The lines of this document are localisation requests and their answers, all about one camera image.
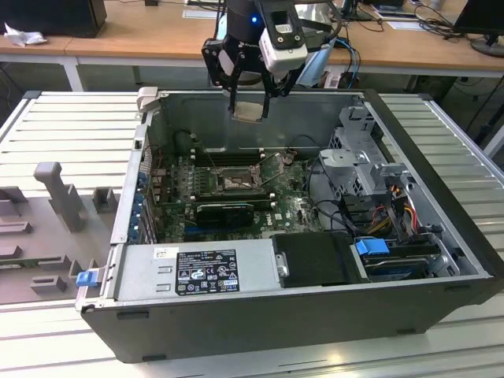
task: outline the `white paper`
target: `white paper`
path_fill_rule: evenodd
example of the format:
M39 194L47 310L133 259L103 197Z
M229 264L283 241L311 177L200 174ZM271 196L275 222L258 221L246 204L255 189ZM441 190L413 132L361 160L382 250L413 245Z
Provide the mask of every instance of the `white paper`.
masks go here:
M388 21L395 30L424 30L416 21Z
M47 39L45 39L42 33L39 33L38 31L24 32L16 30L11 28L7 23L6 32L3 33L3 36L6 37L13 45L21 47L47 42Z
M183 18L197 18L197 19L214 19L217 17L217 12L209 10L193 10L184 9L182 12Z
M176 254L178 253L179 247L177 246L154 248L154 258L176 258Z

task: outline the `desk leg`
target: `desk leg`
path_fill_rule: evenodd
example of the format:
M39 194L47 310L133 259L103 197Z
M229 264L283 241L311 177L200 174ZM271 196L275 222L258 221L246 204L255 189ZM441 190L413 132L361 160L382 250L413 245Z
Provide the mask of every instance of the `desk leg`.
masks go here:
M74 57L67 57L63 61L66 77L69 79L70 87L74 92L84 92L82 82L80 81L79 71L77 71L77 59Z
M407 93L413 93L413 89L417 85L418 75L409 75L408 82L404 86L403 90Z
M504 124L498 130L497 134L488 142L483 152L489 157L493 158L504 146Z
M136 85L142 85L142 77L140 76L140 67L138 65L133 66L133 77L135 78Z

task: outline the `white label sticker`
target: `white label sticker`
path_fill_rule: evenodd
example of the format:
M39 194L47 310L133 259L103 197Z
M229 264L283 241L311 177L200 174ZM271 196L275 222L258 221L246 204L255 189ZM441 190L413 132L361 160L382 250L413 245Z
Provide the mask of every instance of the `white label sticker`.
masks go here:
M18 264L5 264L5 265L0 265L0 270L7 270L7 269L21 269L22 266Z
M224 281L224 286L233 286L233 285L237 285L238 284L238 280L225 280Z
M281 34L292 33L292 26L290 26L289 24L275 25L275 29Z
M154 258L175 258L178 253L179 247L177 246L154 248Z

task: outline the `monitor stand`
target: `monitor stand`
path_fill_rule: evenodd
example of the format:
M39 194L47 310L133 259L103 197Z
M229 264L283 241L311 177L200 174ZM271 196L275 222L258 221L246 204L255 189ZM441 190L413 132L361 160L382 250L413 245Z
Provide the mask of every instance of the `monitor stand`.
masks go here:
M344 0L341 15L347 21L373 21L370 14L358 10L358 0Z
M504 57L504 46L498 43L498 35L488 35L486 39L472 41L471 47L491 57Z

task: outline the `computer monitor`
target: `computer monitor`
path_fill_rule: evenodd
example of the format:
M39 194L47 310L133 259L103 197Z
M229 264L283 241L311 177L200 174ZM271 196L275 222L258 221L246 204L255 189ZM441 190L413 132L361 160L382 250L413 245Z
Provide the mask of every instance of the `computer monitor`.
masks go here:
M504 46L498 43L498 37L504 35L504 0L468 0L454 30L485 35L484 39L472 41L472 48L492 57L504 57Z

